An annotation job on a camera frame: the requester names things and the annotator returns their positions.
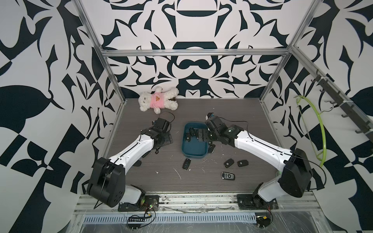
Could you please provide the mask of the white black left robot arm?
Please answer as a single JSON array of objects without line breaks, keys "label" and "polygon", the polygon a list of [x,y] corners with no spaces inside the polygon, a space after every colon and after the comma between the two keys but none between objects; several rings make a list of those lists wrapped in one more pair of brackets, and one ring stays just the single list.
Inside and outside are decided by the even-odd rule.
[{"label": "white black left robot arm", "polygon": [[158,118],[151,127],[142,130],[125,149],[110,158],[98,159],[93,165],[86,193],[98,203],[109,207],[119,204],[143,206],[145,191],[134,185],[127,185],[126,174],[131,167],[139,165],[140,159],[152,150],[158,153],[161,147],[173,143],[171,127],[169,121]]}]

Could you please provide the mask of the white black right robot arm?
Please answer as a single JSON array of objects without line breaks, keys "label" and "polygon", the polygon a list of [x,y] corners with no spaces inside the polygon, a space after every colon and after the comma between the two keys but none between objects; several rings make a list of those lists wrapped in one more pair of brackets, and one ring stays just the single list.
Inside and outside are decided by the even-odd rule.
[{"label": "white black right robot arm", "polygon": [[226,126],[223,118],[208,113],[205,124],[207,130],[199,137],[207,142],[247,151],[264,160],[280,172],[280,176],[261,183],[252,194],[253,205],[270,203],[278,197],[301,198],[313,177],[310,162],[303,150],[292,151],[262,140],[237,125]]}]

